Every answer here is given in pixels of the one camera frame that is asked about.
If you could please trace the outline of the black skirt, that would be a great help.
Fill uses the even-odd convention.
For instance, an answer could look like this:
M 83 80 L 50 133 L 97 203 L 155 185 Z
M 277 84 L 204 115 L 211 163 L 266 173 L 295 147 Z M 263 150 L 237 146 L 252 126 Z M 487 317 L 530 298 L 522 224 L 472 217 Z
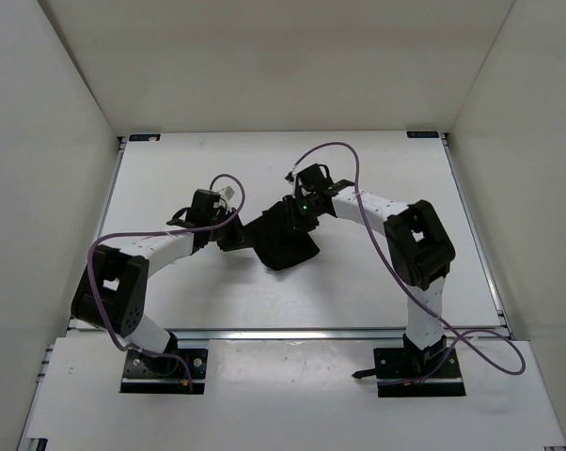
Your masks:
M 260 262 L 273 271 L 283 271 L 306 262 L 320 252 L 306 231 L 293 228 L 290 205 L 284 200 L 246 224 L 244 235 Z

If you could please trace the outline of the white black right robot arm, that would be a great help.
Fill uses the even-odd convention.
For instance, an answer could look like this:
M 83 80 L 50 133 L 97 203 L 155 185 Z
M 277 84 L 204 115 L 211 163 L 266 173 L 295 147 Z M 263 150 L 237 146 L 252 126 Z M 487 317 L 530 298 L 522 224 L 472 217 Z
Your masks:
M 447 347 L 440 317 L 442 292 L 452 260 L 454 246 L 433 205 L 393 201 L 359 190 L 346 179 L 334 182 L 329 168 L 313 164 L 286 181 L 293 186 L 287 199 L 297 218 L 311 225 L 328 214 L 355 222 L 368 232 L 385 238 L 392 275 L 401 280 L 411 296 L 408 300 L 407 327 L 403 335 L 404 367 L 415 376 L 425 376 L 437 365 Z

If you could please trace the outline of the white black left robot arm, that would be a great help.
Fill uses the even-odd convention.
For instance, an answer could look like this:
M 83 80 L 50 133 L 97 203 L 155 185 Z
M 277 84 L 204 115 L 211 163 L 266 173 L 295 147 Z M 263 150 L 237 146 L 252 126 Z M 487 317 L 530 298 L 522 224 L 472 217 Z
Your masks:
M 173 371 L 182 358 L 176 336 L 145 314 L 149 279 L 191 257 L 209 243 L 227 250 L 245 248 L 235 190 L 198 189 L 190 206 L 152 232 L 119 232 L 98 238 L 71 302 L 71 315 L 109 333 L 119 350 L 133 350 L 159 374 Z

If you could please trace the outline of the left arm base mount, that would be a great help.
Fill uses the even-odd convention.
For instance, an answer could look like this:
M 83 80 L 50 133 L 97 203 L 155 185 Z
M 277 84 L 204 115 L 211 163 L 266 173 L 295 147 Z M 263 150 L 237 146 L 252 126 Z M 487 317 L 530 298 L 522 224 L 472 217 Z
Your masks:
M 176 359 L 150 358 L 129 350 L 122 369 L 119 391 L 139 395 L 203 395 L 209 350 L 179 345 L 179 356 L 190 370 L 191 381 L 183 365 Z

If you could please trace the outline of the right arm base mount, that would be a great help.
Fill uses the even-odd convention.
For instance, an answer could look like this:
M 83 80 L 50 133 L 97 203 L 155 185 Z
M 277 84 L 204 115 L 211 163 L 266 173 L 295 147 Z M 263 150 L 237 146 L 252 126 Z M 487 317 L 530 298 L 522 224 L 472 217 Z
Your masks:
M 433 358 L 419 356 L 408 343 L 375 348 L 374 368 L 355 371 L 355 380 L 374 377 L 379 398 L 465 397 L 464 379 L 454 348 L 443 346 Z

